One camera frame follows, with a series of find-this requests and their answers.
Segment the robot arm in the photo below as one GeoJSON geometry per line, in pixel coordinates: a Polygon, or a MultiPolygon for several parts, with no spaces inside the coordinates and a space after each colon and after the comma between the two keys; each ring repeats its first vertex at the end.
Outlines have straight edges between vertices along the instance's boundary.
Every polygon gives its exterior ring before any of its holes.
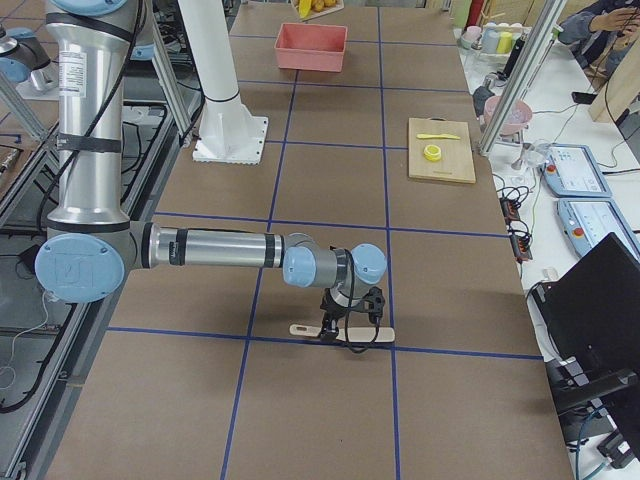
{"type": "Polygon", "coordinates": [[[121,193],[122,79],[136,48],[152,60],[175,123],[189,132],[193,122],[151,4],[51,1],[46,25],[59,45],[61,163],[57,207],[39,217],[47,238],[35,273],[45,290],[67,302],[90,303],[118,290],[129,272],[161,264],[274,268],[290,285],[323,289],[321,326],[292,325],[292,334],[355,353],[394,341],[394,330],[381,324],[379,283],[387,261],[375,245],[324,249],[303,233],[162,227],[151,221],[150,210],[165,174],[144,183],[145,211],[131,219],[121,193]]]}

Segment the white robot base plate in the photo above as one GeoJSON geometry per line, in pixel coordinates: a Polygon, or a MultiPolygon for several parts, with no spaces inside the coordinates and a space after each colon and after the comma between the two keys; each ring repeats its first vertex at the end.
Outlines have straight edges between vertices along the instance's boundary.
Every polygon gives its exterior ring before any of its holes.
{"type": "Polygon", "coordinates": [[[257,165],[262,159],[269,119],[246,112],[205,112],[192,157],[196,162],[257,165]]]}

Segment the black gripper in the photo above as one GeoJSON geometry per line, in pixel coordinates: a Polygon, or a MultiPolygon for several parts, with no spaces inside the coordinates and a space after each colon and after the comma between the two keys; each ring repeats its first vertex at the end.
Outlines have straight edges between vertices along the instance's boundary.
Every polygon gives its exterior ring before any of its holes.
{"type": "Polygon", "coordinates": [[[338,327],[348,329],[350,326],[347,319],[353,313],[366,314],[368,316],[369,326],[365,327],[382,327],[381,321],[384,312],[385,298],[382,290],[378,287],[372,287],[361,299],[356,300],[347,298],[345,305],[341,305],[336,301],[335,292],[326,290],[321,302],[320,308],[324,311],[322,319],[322,329],[336,331],[338,327]]]}

